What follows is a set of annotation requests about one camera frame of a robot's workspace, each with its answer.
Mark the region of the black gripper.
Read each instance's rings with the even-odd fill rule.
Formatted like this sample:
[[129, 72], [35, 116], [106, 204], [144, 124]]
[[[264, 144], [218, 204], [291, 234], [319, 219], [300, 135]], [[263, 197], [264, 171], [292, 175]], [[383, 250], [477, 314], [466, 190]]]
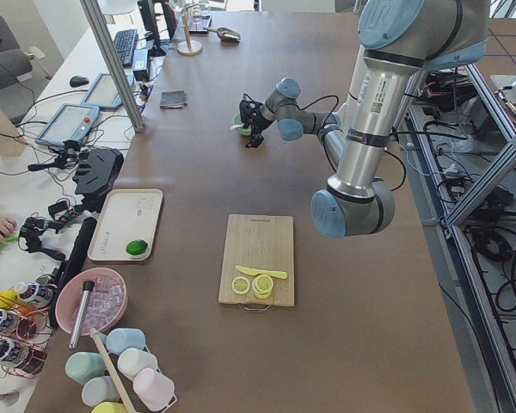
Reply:
[[249, 129], [250, 135], [256, 136], [252, 137], [247, 142], [245, 145], [246, 148], [257, 148], [264, 140], [260, 135], [261, 131], [258, 127], [258, 116], [260, 114], [261, 106], [261, 102], [246, 98], [243, 98], [239, 103], [239, 114], [240, 120], [243, 124], [243, 129]]

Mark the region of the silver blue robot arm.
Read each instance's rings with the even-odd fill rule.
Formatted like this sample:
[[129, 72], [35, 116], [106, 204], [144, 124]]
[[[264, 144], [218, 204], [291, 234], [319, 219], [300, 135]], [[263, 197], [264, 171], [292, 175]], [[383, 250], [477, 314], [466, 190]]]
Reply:
[[337, 113], [300, 108], [298, 83], [281, 79], [264, 102], [240, 101], [250, 147], [277, 123], [281, 138], [318, 137], [336, 165], [310, 213], [325, 237], [380, 232], [395, 214], [393, 195], [376, 175], [396, 126], [409, 79], [418, 71], [453, 69], [479, 60], [487, 50], [487, 1], [370, 1], [358, 25], [359, 55], [350, 92]]

